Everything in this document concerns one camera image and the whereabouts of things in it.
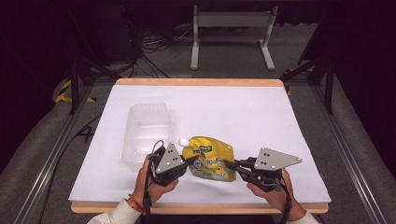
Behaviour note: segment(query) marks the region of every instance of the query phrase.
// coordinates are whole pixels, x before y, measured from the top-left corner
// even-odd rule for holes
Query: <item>clear plastic container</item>
[[[163,140],[165,146],[168,145],[170,129],[171,115],[166,108],[166,104],[131,106],[125,129],[121,160],[130,164],[134,170],[140,169],[144,159],[151,153],[159,140]]]

